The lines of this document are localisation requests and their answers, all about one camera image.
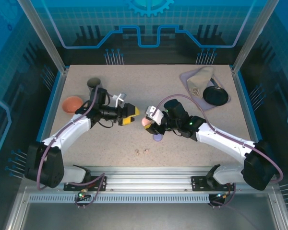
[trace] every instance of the orange bowl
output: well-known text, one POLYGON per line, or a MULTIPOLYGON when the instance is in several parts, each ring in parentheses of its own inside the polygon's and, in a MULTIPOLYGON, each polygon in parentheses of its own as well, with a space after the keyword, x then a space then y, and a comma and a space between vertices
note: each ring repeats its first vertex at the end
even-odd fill
POLYGON ((71 96, 71 97, 66 98, 63 101, 62 108, 64 112, 68 114, 72 114, 76 112, 76 110, 79 109, 82 104, 83 104, 83 101, 80 97, 71 96))

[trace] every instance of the black round lid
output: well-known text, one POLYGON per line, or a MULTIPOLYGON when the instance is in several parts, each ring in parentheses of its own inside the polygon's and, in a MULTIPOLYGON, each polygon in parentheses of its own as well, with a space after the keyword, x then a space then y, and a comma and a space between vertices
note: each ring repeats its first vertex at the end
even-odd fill
POLYGON ((228 93, 217 86, 209 86, 203 92, 204 100, 212 105, 221 106, 228 101, 228 93))

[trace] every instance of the table surface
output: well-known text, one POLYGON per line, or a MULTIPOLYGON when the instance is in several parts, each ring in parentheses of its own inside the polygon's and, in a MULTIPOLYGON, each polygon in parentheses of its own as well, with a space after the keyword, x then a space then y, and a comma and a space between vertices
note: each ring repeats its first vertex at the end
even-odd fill
MULTIPOLYGON (((219 129, 237 137, 250 139, 231 71, 228 65, 212 65, 215 76, 231 97, 223 106, 206 112, 209 121, 219 129)), ((96 124, 78 138, 64 154, 66 165, 82 166, 213 166, 235 162, 229 155, 209 145, 177 137, 167 132, 161 142, 155 142, 141 125, 147 106, 157 106, 165 97, 181 93, 188 95, 179 75, 202 67, 201 65, 72 65, 60 98, 51 134, 62 128, 72 117, 62 110, 62 102, 69 96, 89 98, 88 79, 99 77, 110 94, 127 94, 125 102, 136 105, 141 115, 127 126, 114 125, 106 129, 96 124)), ((200 111, 184 98, 182 102, 189 115, 200 111)))

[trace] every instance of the beige cloth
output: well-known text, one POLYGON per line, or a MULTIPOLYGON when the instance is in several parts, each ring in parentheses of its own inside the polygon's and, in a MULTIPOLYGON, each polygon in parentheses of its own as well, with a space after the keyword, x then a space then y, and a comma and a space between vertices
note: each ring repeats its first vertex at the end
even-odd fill
POLYGON ((211 66, 201 68, 187 80, 188 90, 193 96, 202 98, 203 92, 212 78, 214 69, 211 66))

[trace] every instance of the gear logo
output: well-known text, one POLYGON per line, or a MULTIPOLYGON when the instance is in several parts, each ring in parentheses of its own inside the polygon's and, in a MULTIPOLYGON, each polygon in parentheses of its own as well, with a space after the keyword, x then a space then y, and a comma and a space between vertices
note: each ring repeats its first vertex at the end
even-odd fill
POLYGON ((18 15, 18 6, 16 0, 0 0, 0 14, 7 21, 11 23, 18 15))
POLYGON ((164 9, 169 9, 169 5, 174 3, 174 0, 126 0, 126 2, 134 13, 150 17, 152 14, 157 16, 158 13, 163 13, 164 9))

